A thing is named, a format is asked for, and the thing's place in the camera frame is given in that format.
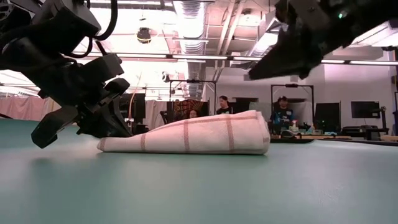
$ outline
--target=man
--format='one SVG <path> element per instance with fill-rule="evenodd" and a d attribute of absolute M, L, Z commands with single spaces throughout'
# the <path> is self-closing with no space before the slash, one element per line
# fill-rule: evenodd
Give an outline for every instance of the man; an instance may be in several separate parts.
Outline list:
<path fill-rule="evenodd" d="M 278 105 L 278 107 L 274 108 L 274 112 L 270 118 L 272 124 L 280 126 L 281 129 L 288 129 L 293 121 L 293 110 L 287 108 L 287 97 L 279 97 Z"/>
<path fill-rule="evenodd" d="M 228 104 L 228 97 L 220 96 L 218 99 L 220 101 L 221 108 L 216 111 L 216 114 L 233 114 L 233 109 Z"/>

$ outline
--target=red stripe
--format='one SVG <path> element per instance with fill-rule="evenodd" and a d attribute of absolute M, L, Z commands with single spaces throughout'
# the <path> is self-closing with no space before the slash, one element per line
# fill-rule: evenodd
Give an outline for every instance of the red stripe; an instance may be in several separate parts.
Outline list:
<path fill-rule="evenodd" d="M 105 141 L 106 141 L 106 138 L 103 138 L 103 139 L 101 139 L 101 141 L 99 142 L 99 149 L 100 149 L 101 151 L 105 150 Z"/>
<path fill-rule="evenodd" d="M 185 146 L 185 152 L 189 152 L 190 151 L 190 147 L 189 147 L 189 119 L 186 119 L 184 121 L 184 126 L 183 126 L 183 130 L 184 130 L 184 146 Z"/>
<path fill-rule="evenodd" d="M 141 151 L 144 151 L 144 152 L 146 151 L 145 150 L 145 138 L 146 138 L 146 136 L 147 136 L 146 133 L 141 135 Z"/>
<path fill-rule="evenodd" d="M 242 120 L 247 120 L 247 119 L 257 119 L 257 116 L 245 116 L 245 117 L 237 117 L 237 118 L 234 118 L 234 117 L 232 117 L 232 118 L 209 118 L 209 119 L 202 119 L 202 120 L 194 119 L 194 120 L 191 120 L 189 123 L 190 124 L 203 124 L 203 123 L 210 123 L 210 122 L 214 122 L 214 121 L 226 121 L 227 119 L 229 119 L 230 121 L 242 121 Z M 177 127 L 177 126 L 183 126 L 183 125 L 184 125 L 184 122 L 172 123 L 172 124 L 168 124 L 168 125 L 156 128 L 155 130 L 150 131 L 150 133 L 164 129 L 164 128 Z"/>
<path fill-rule="evenodd" d="M 232 129 L 231 115 L 228 115 L 226 119 L 226 130 L 228 132 L 229 150 L 232 152 L 234 150 L 234 133 Z"/>

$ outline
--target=folded towel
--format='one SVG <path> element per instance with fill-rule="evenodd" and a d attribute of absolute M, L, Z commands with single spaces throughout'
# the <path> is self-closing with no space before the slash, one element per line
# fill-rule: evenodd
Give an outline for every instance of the folded towel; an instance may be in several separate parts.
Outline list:
<path fill-rule="evenodd" d="M 103 138 L 104 152 L 265 154 L 270 136 L 260 112 L 186 119 L 129 138 Z"/>

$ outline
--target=cap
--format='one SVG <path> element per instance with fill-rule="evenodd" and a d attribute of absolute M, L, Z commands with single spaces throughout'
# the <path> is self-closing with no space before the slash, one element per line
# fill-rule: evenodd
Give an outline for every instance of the cap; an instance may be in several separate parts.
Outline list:
<path fill-rule="evenodd" d="M 281 100 L 287 101 L 287 97 L 286 97 L 286 96 L 281 96 L 281 97 L 279 97 L 279 98 L 278 98 L 278 102 L 281 101 Z"/>

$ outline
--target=monitor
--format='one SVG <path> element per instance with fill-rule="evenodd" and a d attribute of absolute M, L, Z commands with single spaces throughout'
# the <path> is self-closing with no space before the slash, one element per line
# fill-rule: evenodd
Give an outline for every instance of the monitor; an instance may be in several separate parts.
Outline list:
<path fill-rule="evenodd" d="M 317 103 L 315 106 L 315 123 L 324 132 L 339 132 L 340 103 Z"/>
<path fill-rule="evenodd" d="M 378 101 L 352 101 L 352 118 L 380 118 L 380 104 Z"/>

